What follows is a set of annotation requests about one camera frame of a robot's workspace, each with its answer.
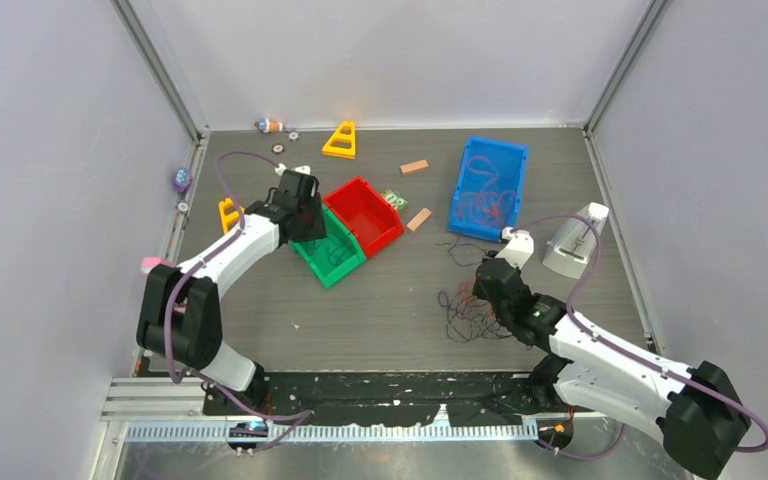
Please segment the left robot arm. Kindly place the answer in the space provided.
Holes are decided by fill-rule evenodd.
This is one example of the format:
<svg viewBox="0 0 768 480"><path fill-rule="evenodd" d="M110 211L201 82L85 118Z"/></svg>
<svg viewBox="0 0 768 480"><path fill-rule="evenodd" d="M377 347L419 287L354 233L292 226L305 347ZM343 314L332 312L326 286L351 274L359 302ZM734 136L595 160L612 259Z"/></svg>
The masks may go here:
<svg viewBox="0 0 768 480"><path fill-rule="evenodd" d="M265 385L255 380L261 367L224 340L221 299L283 245L326 235L318 179L307 166L283 170L266 199L248 206L238 224L206 250L179 265L149 270L137 344L229 388L228 400L240 412L258 412L267 398Z"/></svg>

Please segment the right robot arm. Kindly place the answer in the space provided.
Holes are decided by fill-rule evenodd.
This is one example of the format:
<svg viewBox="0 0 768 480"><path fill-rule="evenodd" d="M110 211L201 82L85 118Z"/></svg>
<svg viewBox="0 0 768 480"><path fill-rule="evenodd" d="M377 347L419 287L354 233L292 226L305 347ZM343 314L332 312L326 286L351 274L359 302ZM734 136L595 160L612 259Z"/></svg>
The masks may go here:
<svg viewBox="0 0 768 480"><path fill-rule="evenodd" d="M751 427L727 373L660 357L600 328L552 296L534 293L502 258L477 267L473 293L520 343L545 352L531 397L603 413L659 442L690 473L717 479Z"/></svg>

